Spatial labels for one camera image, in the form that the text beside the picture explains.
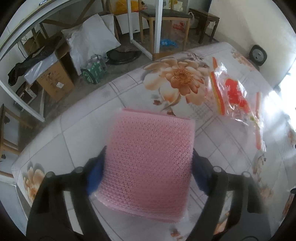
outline red item in plastic bag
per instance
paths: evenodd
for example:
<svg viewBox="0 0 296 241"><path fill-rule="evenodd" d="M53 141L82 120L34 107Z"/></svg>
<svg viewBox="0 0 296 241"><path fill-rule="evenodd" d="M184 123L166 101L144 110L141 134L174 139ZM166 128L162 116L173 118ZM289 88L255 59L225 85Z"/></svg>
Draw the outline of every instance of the red item in plastic bag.
<svg viewBox="0 0 296 241"><path fill-rule="evenodd" d="M250 113L249 104L242 95L239 82L237 80L227 79L225 81L225 86L229 103L238 105L246 114Z"/></svg>
<svg viewBox="0 0 296 241"><path fill-rule="evenodd" d="M182 32L185 33L185 31L186 31L185 22L184 21L180 21L180 22L178 22L178 24L174 23L173 24L173 28L174 29L181 30Z"/></svg>

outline pink mesh fabric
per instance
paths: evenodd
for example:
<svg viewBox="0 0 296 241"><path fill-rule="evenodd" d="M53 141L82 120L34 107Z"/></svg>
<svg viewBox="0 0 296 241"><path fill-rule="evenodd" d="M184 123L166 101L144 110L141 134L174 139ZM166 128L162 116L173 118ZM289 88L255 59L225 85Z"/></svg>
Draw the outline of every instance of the pink mesh fabric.
<svg viewBox="0 0 296 241"><path fill-rule="evenodd" d="M189 119L121 110L107 145L98 200L132 215L178 222L187 204L194 128Z"/></svg>

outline orange flower print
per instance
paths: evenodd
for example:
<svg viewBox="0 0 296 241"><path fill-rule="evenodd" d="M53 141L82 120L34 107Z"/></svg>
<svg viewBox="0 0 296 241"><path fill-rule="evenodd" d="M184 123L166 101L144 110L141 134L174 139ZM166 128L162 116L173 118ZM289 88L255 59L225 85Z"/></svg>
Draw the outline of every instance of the orange flower print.
<svg viewBox="0 0 296 241"><path fill-rule="evenodd" d="M174 58L165 58L144 67L152 71L145 76L143 84L148 90L159 89L161 97L170 104L180 100L182 95L187 103L201 105L205 101L207 67L190 59L178 62Z"/></svg>
<svg viewBox="0 0 296 241"><path fill-rule="evenodd" d="M256 68L237 50L233 49L231 51L233 58L235 58L240 64L248 66L250 70L256 70Z"/></svg>
<svg viewBox="0 0 296 241"><path fill-rule="evenodd" d="M268 186L259 187L259 192L264 203L274 194Z"/></svg>
<svg viewBox="0 0 296 241"><path fill-rule="evenodd" d="M290 140L290 144L291 146L294 146L294 144L296 143L295 140L295 132L293 129L290 128L290 130L288 131L288 138Z"/></svg>
<svg viewBox="0 0 296 241"><path fill-rule="evenodd" d="M289 211L289 208L290 208L290 206L292 204L292 201L293 201L293 197L294 197L294 194L289 195L289 198L288 198L288 200L286 202L286 205L285 205L285 208L283 210L283 215L281 217L282 220L284 220L284 218L286 217L286 215L287 215L287 213Z"/></svg>
<svg viewBox="0 0 296 241"><path fill-rule="evenodd" d="M30 167L30 169L28 170L28 178L24 177L24 187L27 191L31 205L34 202L34 199L44 177L45 175L43 171L41 171L40 169L36 169L34 172L33 167Z"/></svg>

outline white metal frame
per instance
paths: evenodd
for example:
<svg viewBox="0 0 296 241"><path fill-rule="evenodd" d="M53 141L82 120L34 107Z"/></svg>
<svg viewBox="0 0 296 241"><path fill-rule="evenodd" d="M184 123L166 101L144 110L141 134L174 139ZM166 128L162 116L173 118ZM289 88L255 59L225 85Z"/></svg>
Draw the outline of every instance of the white metal frame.
<svg viewBox="0 0 296 241"><path fill-rule="evenodd" d="M133 25L131 16L131 0L127 0L128 6L128 28L130 35L130 42L134 44L139 50L141 50L148 58L152 60L152 54L146 50L142 45L140 45L133 38ZM154 34L154 53L159 53L160 49L160 34L161 34L161 21L163 15L163 0L156 0L156 16L155 16L155 34Z"/></svg>
<svg viewBox="0 0 296 241"><path fill-rule="evenodd" d="M58 12L59 10L78 1L80 0L51 0L50 2L44 4L44 6L38 8L34 13L29 15L23 22L21 22L13 31L11 31L11 34L7 37L2 46L0 46L0 61L12 49L12 47L16 45L19 41L21 41L21 38L24 37L37 24L39 24L52 14ZM9 94L11 98L13 98L21 107L28 111L32 116L34 116L42 122L45 121L43 113L41 115L40 113L37 113L35 110L33 110L19 96L16 95L16 93L10 88L10 86L6 82L0 80L0 86L5 90L6 93Z"/></svg>

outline wooden stool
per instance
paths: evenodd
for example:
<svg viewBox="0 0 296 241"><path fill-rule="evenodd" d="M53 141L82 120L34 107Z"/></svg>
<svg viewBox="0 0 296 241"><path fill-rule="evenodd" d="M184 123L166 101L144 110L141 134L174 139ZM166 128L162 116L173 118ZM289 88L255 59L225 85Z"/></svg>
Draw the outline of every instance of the wooden stool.
<svg viewBox="0 0 296 241"><path fill-rule="evenodd" d="M153 34L153 21L155 21L155 16L156 16L156 10L155 9L141 9L141 0L138 0L139 3L139 23L140 23L140 35L141 35L141 42L144 42L144 34L143 34L143 20L142 17L147 19L149 22L149 30L150 30L150 52L153 54L154 53L154 34ZM189 32L189 27L190 27L190 19L192 18L191 15L183 13L183 12L178 12L174 11L174 4L171 5L171 9L163 9L163 14L161 20L169 20L171 24L171 28L173 26L173 20L185 20L186 21L186 32L185 32L185 38L183 40L183 48L182 50L184 51L186 48L186 43L188 39L188 32Z"/></svg>
<svg viewBox="0 0 296 241"><path fill-rule="evenodd" d="M16 114L14 114L12 111L7 109L4 106L4 104L2 104L2 106L0 107L0 157L2 156L3 151L9 151L16 155L20 155L21 153L18 145L4 139L4 124L9 122L9 118L5 116L6 113L9 114L11 117L15 118L16 120L18 120L21 125L25 127L29 127L30 129L33 129L32 126L30 126L27 122L19 118ZM13 176L10 173L6 173L2 171L0 171L0 175L13 178Z"/></svg>
<svg viewBox="0 0 296 241"><path fill-rule="evenodd" d="M195 9L189 8L189 11L193 13L195 18L199 19L198 26L197 26L197 29L196 29L196 34L198 35L200 33L200 31L201 31L200 39L198 41L198 43L200 43L200 44L202 44L202 41L203 41L204 36L205 36L205 31L206 31L209 23L210 22L215 22L215 26L213 28L213 31L212 31L212 34L211 34L211 37L210 37L210 41L209 41L209 42L211 42L213 40L213 38L214 38L214 35L215 35L216 29L218 27L218 23L219 23L220 18L213 15L213 14L205 12L203 10L195 10Z"/></svg>

